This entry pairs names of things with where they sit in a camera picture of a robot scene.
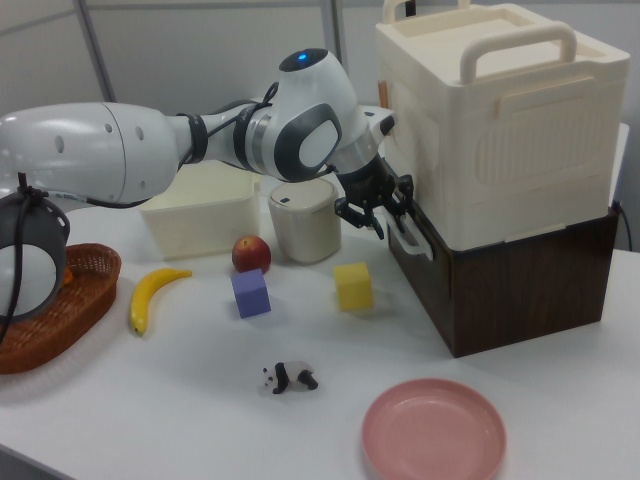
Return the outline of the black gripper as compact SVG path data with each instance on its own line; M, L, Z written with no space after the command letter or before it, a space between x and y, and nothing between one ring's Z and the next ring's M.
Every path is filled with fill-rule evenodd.
M395 179L389 171L386 162L380 155L365 166L351 173L337 175L345 197L334 202L334 212L341 219L355 228L372 229L379 239L384 238L381 224L375 217L373 210L365 208L362 212L354 209L353 205L390 205L392 216L401 233L405 232L403 221L413 219L414 182L411 175L406 174Z

